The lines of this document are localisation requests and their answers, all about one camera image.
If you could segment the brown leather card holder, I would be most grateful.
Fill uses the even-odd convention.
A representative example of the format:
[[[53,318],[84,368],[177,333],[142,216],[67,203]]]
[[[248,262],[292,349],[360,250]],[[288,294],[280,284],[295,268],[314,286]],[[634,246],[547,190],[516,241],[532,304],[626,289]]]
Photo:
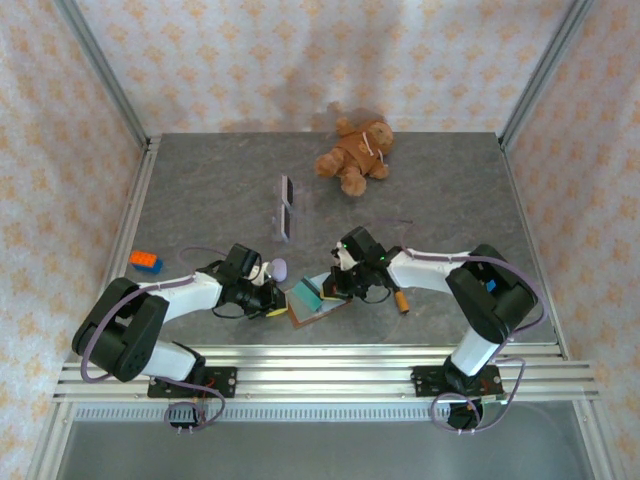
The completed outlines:
[[[322,292],[322,283],[328,275],[329,273],[325,272],[308,278],[311,279],[318,286],[320,292]],[[286,292],[286,299],[288,301],[288,315],[294,329],[306,327],[349,304],[349,302],[323,300],[322,306],[318,311],[311,311],[293,295],[292,289],[293,288]]]

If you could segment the teal plastic card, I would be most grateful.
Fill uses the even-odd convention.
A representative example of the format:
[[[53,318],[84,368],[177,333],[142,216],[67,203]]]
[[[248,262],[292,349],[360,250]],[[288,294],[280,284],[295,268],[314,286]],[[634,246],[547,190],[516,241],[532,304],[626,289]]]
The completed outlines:
[[[309,310],[318,311],[323,303],[318,286],[308,277],[303,277],[292,289],[292,293]]]

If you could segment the brown teddy bear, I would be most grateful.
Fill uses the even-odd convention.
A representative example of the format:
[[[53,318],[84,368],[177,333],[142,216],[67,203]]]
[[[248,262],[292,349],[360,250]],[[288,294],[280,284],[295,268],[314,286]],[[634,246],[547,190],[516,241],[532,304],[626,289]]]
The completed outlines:
[[[349,197],[362,196],[367,179],[384,180],[389,175],[385,158],[394,144],[390,125],[380,119],[354,125],[347,117],[336,120],[337,143],[316,158],[315,174],[338,178],[341,190]]]

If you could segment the aluminium mounting rail beam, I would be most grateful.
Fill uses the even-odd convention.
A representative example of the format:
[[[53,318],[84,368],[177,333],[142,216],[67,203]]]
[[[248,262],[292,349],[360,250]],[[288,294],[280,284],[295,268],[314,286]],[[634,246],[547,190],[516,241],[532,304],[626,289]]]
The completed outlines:
[[[413,399],[413,367],[439,365],[448,346],[201,346],[210,366],[238,370],[236,401],[374,402]],[[565,359],[558,346],[511,344],[502,351],[505,390],[519,401],[596,399],[587,361]]]

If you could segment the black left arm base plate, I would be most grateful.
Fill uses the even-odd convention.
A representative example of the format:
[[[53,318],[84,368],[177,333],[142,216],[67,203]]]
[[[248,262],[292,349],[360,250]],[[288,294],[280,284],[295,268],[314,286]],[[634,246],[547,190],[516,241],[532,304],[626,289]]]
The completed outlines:
[[[224,398],[234,398],[237,384],[238,369],[236,367],[198,367],[182,383],[190,383],[201,387],[217,390]],[[208,391],[194,387],[179,386],[175,382],[153,379],[149,382],[147,396],[149,398],[187,399],[192,397],[213,398]]]

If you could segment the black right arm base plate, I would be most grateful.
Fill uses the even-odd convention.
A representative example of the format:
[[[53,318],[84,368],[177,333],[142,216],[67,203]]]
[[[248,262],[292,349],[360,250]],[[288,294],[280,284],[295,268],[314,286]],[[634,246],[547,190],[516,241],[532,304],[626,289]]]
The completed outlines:
[[[416,397],[458,393],[469,397],[505,393],[497,366],[488,365],[473,377],[447,375],[444,366],[415,366],[410,379]]]

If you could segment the aluminium side rail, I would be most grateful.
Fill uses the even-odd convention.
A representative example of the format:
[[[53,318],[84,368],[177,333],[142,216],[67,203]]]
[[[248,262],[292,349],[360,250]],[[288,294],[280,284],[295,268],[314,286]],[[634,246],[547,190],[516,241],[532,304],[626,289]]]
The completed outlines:
[[[516,178],[515,167],[511,164],[507,147],[504,145],[501,137],[498,138],[498,145],[502,153],[505,168],[511,183],[515,201],[518,206],[519,214],[523,223],[523,228],[525,230],[527,242],[529,245],[529,249],[531,251],[531,256],[534,262],[536,275],[539,280],[539,285],[542,292],[545,294],[545,298],[547,301],[548,311],[549,311],[548,321],[553,327],[554,335],[556,337],[556,344],[557,344],[560,355],[564,360],[571,360],[572,355],[569,351],[566,337],[564,335],[561,322],[558,318],[558,313],[557,313],[556,305],[553,298],[552,285],[544,265],[544,260],[540,252],[539,241],[536,238],[536,234],[533,229],[532,217],[527,211],[527,204],[525,202],[523,190]]]
[[[84,337],[89,337],[82,355],[83,363],[92,361],[107,374],[123,381],[129,381],[140,373],[149,360],[149,355],[142,351],[142,347],[150,344],[140,339],[131,340],[127,328],[117,322],[116,318],[123,309],[131,307],[136,297],[147,293],[138,283],[126,279],[124,273],[158,146],[159,143],[153,140],[142,159],[125,208],[125,217],[119,229],[103,290],[74,338],[76,345],[80,346]]]

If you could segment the aluminium frame leg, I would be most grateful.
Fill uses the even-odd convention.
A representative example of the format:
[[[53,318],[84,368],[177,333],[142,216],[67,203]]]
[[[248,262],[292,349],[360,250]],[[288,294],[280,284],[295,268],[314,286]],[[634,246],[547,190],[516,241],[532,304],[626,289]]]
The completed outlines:
[[[618,480],[619,461],[614,455],[610,428],[598,400],[573,402],[582,440],[595,480]]]
[[[74,403],[50,405],[26,480],[56,480],[75,414]]]

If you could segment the aluminium frame post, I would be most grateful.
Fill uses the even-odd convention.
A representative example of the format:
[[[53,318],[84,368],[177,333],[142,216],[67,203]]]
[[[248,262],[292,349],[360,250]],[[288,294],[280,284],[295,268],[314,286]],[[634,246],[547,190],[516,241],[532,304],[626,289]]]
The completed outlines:
[[[142,149],[146,149],[150,137],[145,132],[79,4],[76,0],[53,0],[53,3],[78,41],[81,50],[106,89],[135,143]]]
[[[571,0],[566,13],[536,63],[502,133],[498,136],[498,143],[504,154],[515,145],[519,131],[532,113],[547,83],[560,66],[566,50],[580,30],[594,1]]]

